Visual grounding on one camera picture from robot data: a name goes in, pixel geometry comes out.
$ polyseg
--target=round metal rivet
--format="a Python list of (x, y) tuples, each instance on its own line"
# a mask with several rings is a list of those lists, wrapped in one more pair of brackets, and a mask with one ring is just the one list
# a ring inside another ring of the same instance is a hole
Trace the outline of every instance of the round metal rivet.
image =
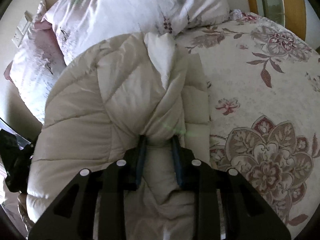
[(87, 176), (89, 173), (90, 173), (90, 171), (88, 169), (83, 169), (80, 171), (81, 176)]
[(117, 165), (118, 165), (119, 167), (125, 166), (126, 164), (127, 164), (127, 162), (126, 162), (125, 160), (119, 160), (119, 161), (117, 161)]
[(229, 174), (231, 176), (237, 176), (238, 175), (238, 171), (236, 169), (230, 169), (228, 172), (229, 172)]
[(193, 160), (192, 162), (193, 166), (200, 166), (201, 165), (201, 160)]

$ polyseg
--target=folded blanket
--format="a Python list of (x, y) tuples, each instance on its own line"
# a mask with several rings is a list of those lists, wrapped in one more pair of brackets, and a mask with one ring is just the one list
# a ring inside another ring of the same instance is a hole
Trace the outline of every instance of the folded blanket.
[(36, 222), (83, 168), (105, 169), (148, 137), (142, 184), (125, 196), (128, 239), (191, 239), (194, 195), (176, 182), (169, 139), (209, 163), (209, 105), (198, 55), (170, 35), (125, 34), (77, 57), (49, 94), (28, 182)]

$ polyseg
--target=red flower print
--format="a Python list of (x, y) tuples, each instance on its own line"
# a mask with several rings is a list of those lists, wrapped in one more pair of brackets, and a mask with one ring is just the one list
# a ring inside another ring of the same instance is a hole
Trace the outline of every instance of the red flower print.
[(223, 98), (219, 100), (218, 103), (219, 105), (216, 107), (216, 109), (218, 110), (223, 109), (225, 111), (223, 115), (234, 113), (235, 109), (240, 107), (240, 104), (238, 103), (237, 98), (232, 98), (229, 100)]

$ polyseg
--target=floral bed sheet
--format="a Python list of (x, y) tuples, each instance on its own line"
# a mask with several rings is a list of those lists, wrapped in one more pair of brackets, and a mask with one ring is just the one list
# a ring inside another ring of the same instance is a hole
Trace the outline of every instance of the floral bed sheet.
[(320, 203), (320, 55), (253, 13), (189, 30), (211, 106), (211, 164), (236, 168), (295, 238)]

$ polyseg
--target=white pillow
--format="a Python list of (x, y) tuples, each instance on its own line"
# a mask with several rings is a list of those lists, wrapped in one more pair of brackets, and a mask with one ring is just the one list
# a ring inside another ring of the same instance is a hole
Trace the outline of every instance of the white pillow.
[(10, 70), (10, 77), (22, 100), (42, 123), (49, 92), (66, 67), (51, 24), (39, 23), (45, 13), (43, 0), (38, 7), (35, 23), (23, 38)]
[(133, 32), (172, 33), (220, 24), (227, 0), (59, 0), (44, 18), (52, 24), (68, 65), (98, 42)]

